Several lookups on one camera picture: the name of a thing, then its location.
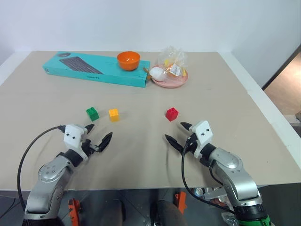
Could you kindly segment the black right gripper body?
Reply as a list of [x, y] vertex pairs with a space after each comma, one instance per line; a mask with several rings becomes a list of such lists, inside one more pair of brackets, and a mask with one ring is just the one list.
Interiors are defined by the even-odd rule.
[[195, 133], [192, 133], [186, 140], [182, 154], [186, 154], [189, 152], [194, 154], [198, 146], [197, 141], [198, 141], [197, 135]]

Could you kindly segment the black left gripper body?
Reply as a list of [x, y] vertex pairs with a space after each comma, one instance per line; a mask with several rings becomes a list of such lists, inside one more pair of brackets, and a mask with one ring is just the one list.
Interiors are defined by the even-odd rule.
[[90, 139], [86, 139], [84, 143], [82, 143], [81, 148], [83, 152], [89, 158], [94, 152], [99, 152], [99, 147], [96, 145], [91, 144]]

